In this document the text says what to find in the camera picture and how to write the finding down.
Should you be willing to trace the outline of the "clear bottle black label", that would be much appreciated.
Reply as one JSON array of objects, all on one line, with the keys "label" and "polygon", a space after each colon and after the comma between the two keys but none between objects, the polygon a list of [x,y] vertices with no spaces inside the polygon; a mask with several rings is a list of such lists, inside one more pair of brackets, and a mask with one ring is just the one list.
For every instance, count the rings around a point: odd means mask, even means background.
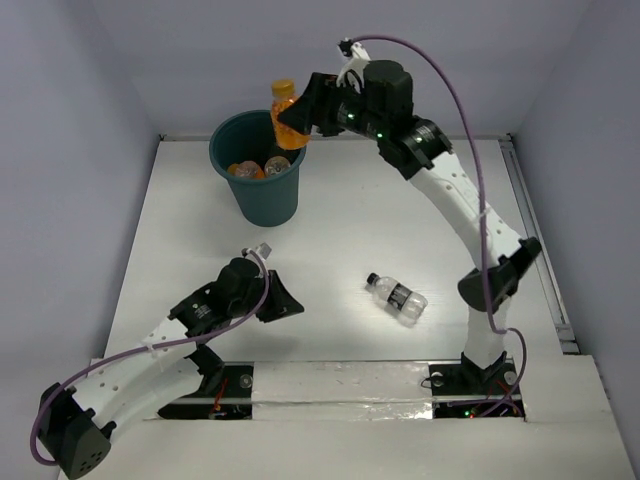
[{"label": "clear bottle black label", "polygon": [[366,279],[366,285],[375,304],[406,328],[417,324],[428,305],[423,295],[393,277],[372,272]]}]

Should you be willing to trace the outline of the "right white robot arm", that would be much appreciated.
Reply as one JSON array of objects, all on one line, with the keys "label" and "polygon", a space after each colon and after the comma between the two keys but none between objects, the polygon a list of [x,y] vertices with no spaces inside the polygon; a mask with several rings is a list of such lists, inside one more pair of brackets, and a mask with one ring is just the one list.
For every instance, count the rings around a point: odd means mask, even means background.
[{"label": "right white robot arm", "polygon": [[315,72],[276,120],[299,134],[343,131],[376,142],[382,159],[423,193],[467,248],[474,268],[458,283],[469,307],[460,379],[482,392],[497,378],[506,353],[505,314],[519,281],[541,252],[535,237],[522,238],[490,209],[464,172],[450,140],[414,113],[413,79],[395,61],[367,61],[338,75]]}]

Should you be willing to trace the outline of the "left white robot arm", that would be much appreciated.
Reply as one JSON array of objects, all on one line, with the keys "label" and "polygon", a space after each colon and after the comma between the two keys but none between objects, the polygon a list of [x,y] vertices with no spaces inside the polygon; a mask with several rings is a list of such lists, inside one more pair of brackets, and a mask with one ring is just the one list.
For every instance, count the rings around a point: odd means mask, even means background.
[{"label": "left white robot arm", "polygon": [[174,306],[137,347],[49,387],[31,446],[43,446],[67,478],[80,479],[132,424],[185,395],[220,391],[225,363],[210,340],[251,318],[270,323],[303,311],[264,257],[247,249]]}]

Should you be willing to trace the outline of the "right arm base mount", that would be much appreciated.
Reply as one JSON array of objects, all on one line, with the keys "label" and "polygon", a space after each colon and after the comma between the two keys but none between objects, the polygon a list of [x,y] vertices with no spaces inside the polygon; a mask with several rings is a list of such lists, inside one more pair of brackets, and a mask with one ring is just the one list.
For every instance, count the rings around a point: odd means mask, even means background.
[{"label": "right arm base mount", "polygon": [[420,386],[433,399],[436,419],[525,418],[514,362],[503,352],[485,369],[461,355],[432,363]]}]

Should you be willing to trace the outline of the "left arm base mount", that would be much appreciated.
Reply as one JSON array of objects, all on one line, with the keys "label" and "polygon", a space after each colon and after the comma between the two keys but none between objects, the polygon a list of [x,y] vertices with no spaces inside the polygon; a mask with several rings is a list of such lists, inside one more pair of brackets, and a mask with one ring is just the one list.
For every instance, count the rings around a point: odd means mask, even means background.
[{"label": "left arm base mount", "polygon": [[198,367],[199,388],[161,408],[164,420],[250,420],[253,363],[226,363],[211,348],[197,347],[189,356]]}]

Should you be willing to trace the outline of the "tall orange label bottle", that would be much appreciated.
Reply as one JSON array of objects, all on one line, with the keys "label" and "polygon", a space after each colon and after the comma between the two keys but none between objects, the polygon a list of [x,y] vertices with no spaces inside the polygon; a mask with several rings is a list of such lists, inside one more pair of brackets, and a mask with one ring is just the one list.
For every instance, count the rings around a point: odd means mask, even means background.
[{"label": "tall orange label bottle", "polygon": [[265,173],[262,167],[254,161],[244,161],[236,165],[234,176],[245,179],[264,179]]}]

